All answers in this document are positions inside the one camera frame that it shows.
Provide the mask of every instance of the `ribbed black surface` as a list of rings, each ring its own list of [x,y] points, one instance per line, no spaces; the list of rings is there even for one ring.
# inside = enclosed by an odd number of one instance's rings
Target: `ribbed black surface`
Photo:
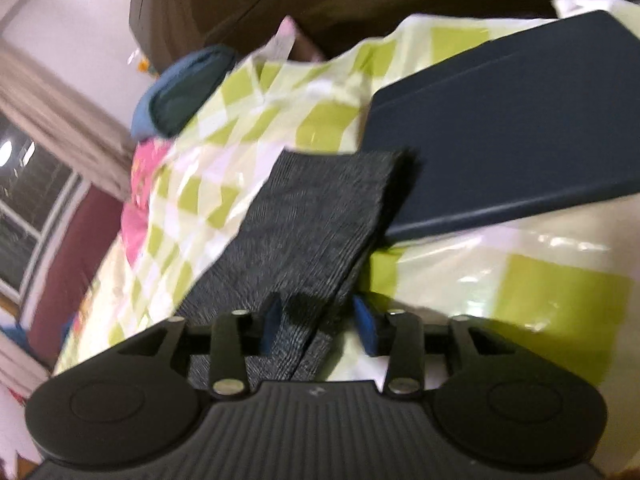
[[[448,444],[422,407],[380,396],[373,382],[265,383],[253,397],[214,406],[178,449],[146,465],[79,472],[44,463],[32,480],[591,480],[589,465],[518,474]]]

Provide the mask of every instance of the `pink fabric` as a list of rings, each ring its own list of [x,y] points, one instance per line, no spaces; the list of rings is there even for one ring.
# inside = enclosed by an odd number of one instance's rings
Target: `pink fabric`
[[[131,266],[138,259],[148,229],[149,196],[154,173],[171,146],[170,140],[149,139],[141,142],[133,155],[131,202],[122,210],[122,242]]]

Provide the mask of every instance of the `dark gray fabric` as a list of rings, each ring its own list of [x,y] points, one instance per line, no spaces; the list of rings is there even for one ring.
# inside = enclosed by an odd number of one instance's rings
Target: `dark gray fabric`
[[[404,197],[405,153],[283,152],[237,237],[196,282],[177,314],[199,324],[220,312],[256,311],[271,292],[283,302],[268,357],[247,359],[252,385],[308,380],[330,348],[359,270]],[[191,366],[206,386],[208,359]]]

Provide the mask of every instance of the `silver screw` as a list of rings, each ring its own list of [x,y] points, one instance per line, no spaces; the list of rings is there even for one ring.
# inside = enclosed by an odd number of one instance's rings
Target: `silver screw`
[[[244,383],[238,379],[220,379],[213,383],[213,391],[224,396],[241,394],[244,392]]]
[[[389,389],[396,395],[409,395],[420,390],[420,383],[409,377],[396,377],[389,382]]]

